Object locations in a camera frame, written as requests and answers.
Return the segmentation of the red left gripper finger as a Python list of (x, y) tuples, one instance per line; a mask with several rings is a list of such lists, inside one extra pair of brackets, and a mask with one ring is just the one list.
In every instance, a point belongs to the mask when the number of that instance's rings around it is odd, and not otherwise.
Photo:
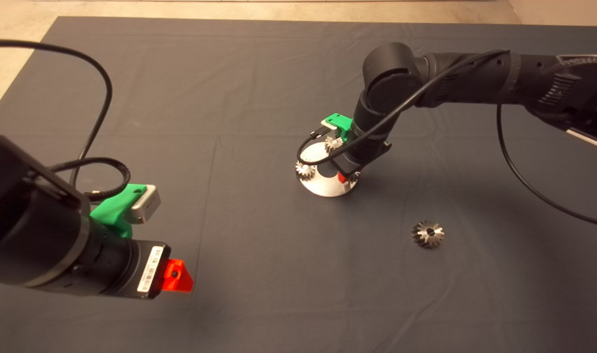
[(187, 270), (184, 261), (168, 259), (162, 276), (161, 289), (163, 291), (190, 293), (194, 286), (195, 280)]

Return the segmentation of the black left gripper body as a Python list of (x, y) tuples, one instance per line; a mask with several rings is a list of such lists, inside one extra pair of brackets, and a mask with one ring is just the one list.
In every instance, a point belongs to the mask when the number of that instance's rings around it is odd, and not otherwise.
[(155, 299), (162, 291), (164, 271), (172, 249), (159, 241), (133, 240), (132, 257), (117, 296), (126, 299)]

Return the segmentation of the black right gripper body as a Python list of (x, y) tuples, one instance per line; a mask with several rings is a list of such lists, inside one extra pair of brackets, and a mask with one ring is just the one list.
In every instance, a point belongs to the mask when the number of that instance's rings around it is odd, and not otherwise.
[(384, 139), (366, 139), (354, 147), (345, 150), (332, 159), (332, 165), (343, 176), (351, 176), (360, 172), (368, 164), (386, 154), (391, 149), (391, 143)]

